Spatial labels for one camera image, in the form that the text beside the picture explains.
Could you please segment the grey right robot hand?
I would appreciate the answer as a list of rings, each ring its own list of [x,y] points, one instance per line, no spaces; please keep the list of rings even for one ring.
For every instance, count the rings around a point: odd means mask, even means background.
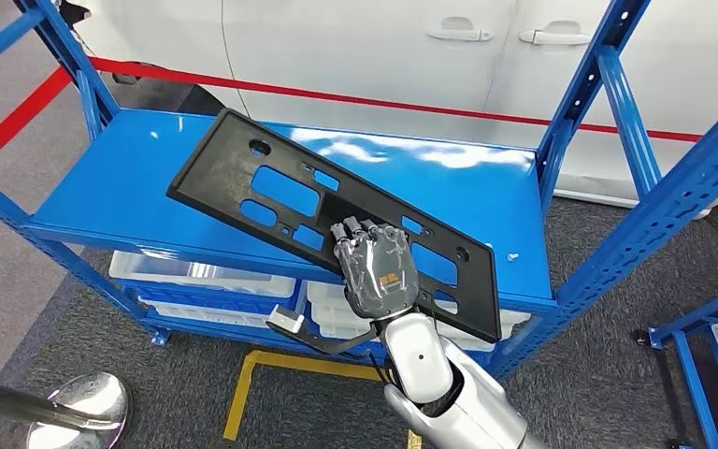
[[[330,226],[346,299],[361,318],[386,319],[410,310],[419,293],[406,233],[350,216]]]

